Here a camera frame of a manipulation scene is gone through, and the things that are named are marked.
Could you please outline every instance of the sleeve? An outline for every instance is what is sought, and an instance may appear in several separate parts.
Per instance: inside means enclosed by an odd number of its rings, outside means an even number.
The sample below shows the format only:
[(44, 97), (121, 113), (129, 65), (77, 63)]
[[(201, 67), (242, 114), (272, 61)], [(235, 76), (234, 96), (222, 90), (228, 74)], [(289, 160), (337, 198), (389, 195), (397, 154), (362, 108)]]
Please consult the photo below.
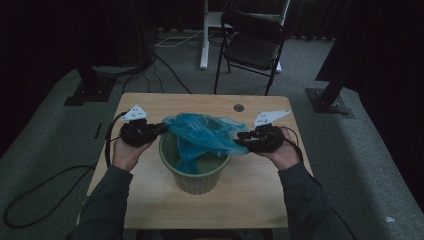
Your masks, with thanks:
[(111, 165), (81, 209), (68, 239), (118, 239), (127, 210), (133, 175)]
[(292, 240), (344, 239), (325, 192), (303, 163), (279, 171)]

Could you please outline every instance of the black controller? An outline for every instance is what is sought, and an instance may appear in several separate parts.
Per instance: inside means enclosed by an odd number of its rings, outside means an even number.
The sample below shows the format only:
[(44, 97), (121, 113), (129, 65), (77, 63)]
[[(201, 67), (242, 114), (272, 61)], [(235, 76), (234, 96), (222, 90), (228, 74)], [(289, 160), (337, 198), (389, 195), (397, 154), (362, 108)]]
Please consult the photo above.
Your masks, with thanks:
[(281, 129), (272, 124), (258, 126), (254, 131), (237, 133), (234, 142), (246, 147), (250, 152), (274, 152), (285, 139)]
[(152, 142), (156, 138), (168, 131), (168, 125), (165, 123), (147, 124), (146, 119), (133, 120), (125, 123), (119, 136), (122, 140), (133, 147), (140, 147), (143, 144)]

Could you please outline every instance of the white triangular marker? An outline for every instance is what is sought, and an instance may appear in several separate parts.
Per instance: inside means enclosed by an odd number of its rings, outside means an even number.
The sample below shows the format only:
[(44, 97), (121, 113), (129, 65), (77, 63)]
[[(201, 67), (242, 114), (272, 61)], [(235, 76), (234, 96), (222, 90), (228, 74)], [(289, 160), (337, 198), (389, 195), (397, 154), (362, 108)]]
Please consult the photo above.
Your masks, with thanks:
[(262, 126), (268, 123), (272, 123), (275, 120), (287, 116), (290, 114), (290, 110), (281, 110), (281, 111), (273, 111), (273, 112), (261, 112), (256, 117), (256, 120), (253, 122), (253, 126)]
[(131, 108), (121, 119), (122, 121), (132, 121), (147, 118), (149, 115), (141, 108), (140, 105), (136, 104)]

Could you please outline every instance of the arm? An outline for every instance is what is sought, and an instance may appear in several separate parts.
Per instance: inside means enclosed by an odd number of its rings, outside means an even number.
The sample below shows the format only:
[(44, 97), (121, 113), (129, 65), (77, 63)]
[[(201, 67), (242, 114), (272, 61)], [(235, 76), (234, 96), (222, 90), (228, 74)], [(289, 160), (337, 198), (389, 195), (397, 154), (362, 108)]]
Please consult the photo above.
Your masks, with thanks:
[(115, 141), (112, 165), (82, 207), (79, 224), (69, 239), (119, 239), (133, 177), (130, 171), (150, 145), (134, 148), (121, 139)]
[[(293, 142), (288, 131), (282, 131)], [(344, 239), (326, 194), (310, 177), (293, 144), (284, 141), (273, 153), (257, 154), (279, 170), (292, 240)]]

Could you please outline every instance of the person's left hand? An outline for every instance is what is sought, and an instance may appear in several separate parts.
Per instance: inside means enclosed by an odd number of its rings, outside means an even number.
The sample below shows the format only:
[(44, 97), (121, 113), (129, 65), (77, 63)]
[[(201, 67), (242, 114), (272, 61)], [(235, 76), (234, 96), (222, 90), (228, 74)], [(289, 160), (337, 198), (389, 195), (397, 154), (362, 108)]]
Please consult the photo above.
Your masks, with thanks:
[(153, 142), (146, 143), (141, 147), (132, 147), (126, 144), (122, 139), (115, 140), (112, 165), (123, 169), (127, 172), (131, 171), (138, 163), (141, 154), (152, 145)]

